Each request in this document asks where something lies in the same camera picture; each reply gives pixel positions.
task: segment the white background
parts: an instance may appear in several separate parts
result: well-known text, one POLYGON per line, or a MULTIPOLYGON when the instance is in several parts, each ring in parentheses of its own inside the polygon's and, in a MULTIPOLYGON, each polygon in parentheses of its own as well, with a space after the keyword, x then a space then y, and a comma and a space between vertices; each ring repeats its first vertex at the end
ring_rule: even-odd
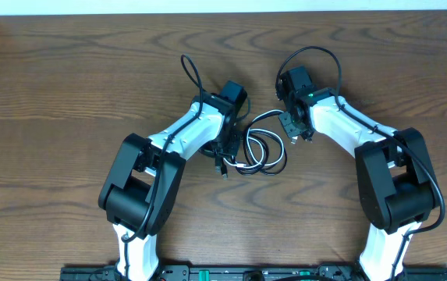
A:
POLYGON ((447 0, 0 0, 0 16, 447 9, 447 0))

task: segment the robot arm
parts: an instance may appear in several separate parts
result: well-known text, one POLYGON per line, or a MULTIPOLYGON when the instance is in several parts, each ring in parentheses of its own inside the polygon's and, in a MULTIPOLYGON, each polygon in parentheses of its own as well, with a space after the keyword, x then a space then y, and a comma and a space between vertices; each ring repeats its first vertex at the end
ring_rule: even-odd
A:
POLYGON ((118 236, 120 259, 117 270, 122 275, 125 276, 128 270, 131 280, 149 280, 158 267, 157 233, 172 211, 186 160, 202 151, 216 158, 217 168, 226 176, 220 155, 237 153, 239 134, 234 123, 246 98, 243 87, 229 81, 220 94, 204 93, 202 105, 200 98, 195 97, 188 113, 166 130, 147 139, 132 133, 123 141, 98 200, 118 236), (175 135, 166 149, 163 166, 159 167, 159 157, 168 135, 194 117, 200 106, 203 108, 199 117, 175 135), (124 247, 121 237, 125 234, 131 237, 138 230, 152 196, 151 186, 132 176, 132 171, 155 176, 159 169, 162 173, 147 226, 128 243, 128 247, 124 247))
MULTIPOLYGON (((279 119, 293 143, 298 136, 310 141, 314 132, 323 133, 356 159, 360 203, 371 222, 367 246, 359 260, 360 267, 371 281, 389 279, 392 266, 396 266, 396 274, 400 273, 406 246, 398 263, 393 265, 393 262, 402 235, 409 229, 418 229, 431 209, 438 206, 429 180, 393 143, 339 110, 333 90, 318 90, 303 66, 291 69, 280 78, 282 90, 277 94, 285 102, 287 112, 279 119), (404 165, 406 173, 391 176, 390 168, 404 165)), ((343 97, 339 97, 339 104, 357 118, 412 148, 435 177, 419 132, 412 128, 397 131, 382 126, 349 106, 343 97)))

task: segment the brown wooden panel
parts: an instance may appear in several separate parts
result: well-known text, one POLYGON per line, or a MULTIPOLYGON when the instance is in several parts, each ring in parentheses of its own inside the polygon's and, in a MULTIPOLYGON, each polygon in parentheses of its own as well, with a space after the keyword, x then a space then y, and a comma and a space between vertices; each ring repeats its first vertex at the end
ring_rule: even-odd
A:
MULTIPOLYGON (((0 279, 54 280, 61 266, 117 259, 98 193, 122 139, 163 130, 197 94, 179 55, 191 55, 207 89, 243 84, 253 117, 283 108, 276 71, 306 44, 338 55, 354 107, 425 136, 447 203, 447 12, 0 17, 0 279)), ((334 86, 327 56, 305 53, 299 64, 334 86)), ((277 120, 262 126, 285 137, 277 120)), ((160 256, 227 265, 357 258, 368 221, 353 159, 319 134, 286 149, 288 166, 274 177, 231 171, 224 181, 211 159, 190 159, 160 256)), ((405 262, 447 264, 447 217, 413 238, 405 262)))

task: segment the wooden surface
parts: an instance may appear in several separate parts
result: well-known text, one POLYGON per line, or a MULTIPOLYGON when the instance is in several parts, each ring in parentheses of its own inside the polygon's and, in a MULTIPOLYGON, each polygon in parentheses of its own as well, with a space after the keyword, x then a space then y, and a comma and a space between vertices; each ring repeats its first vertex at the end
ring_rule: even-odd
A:
MULTIPOLYGON (((197 89, 182 53, 207 89, 245 85, 253 117, 283 108, 276 71, 309 44, 337 54, 355 108, 425 136, 447 204, 447 12, 0 17, 0 279, 55 280, 64 265, 117 259, 98 193, 127 134, 157 133, 188 109, 197 89)), ((326 55, 290 66, 299 64, 319 86, 335 86, 326 55)), ((285 137, 278 120, 262 126, 285 137)), ((224 181, 212 159, 190 159, 159 255, 220 265, 354 261, 369 226, 354 160, 320 134, 286 149, 289 164, 274 177, 232 170, 224 181)), ((447 264, 447 216, 413 238, 405 263, 447 264)))

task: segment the wood grain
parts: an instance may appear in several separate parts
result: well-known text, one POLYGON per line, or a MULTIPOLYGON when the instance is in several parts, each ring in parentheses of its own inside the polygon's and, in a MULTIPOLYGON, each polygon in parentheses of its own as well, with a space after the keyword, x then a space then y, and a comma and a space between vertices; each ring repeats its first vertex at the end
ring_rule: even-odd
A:
MULTIPOLYGON (((283 108, 276 71, 307 44, 340 58, 354 107, 425 136, 447 203, 447 12, 0 17, 0 280, 55 280, 64 265, 117 259, 98 193, 122 139, 166 128, 197 94, 182 53, 207 89, 243 84, 252 117, 283 108)), ((291 67, 299 64, 334 86, 325 55, 306 53, 291 67)), ((263 127, 285 137, 277 120, 263 127)), ((190 159, 159 255, 219 265, 354 261, 368 221, 353 159, 320 134, 286 149, 288 166, 275 177, 231 171, 224 181, 211 159, 190 159)), ((405 263, 447 264, 447 216, 413 238, 405 263)))

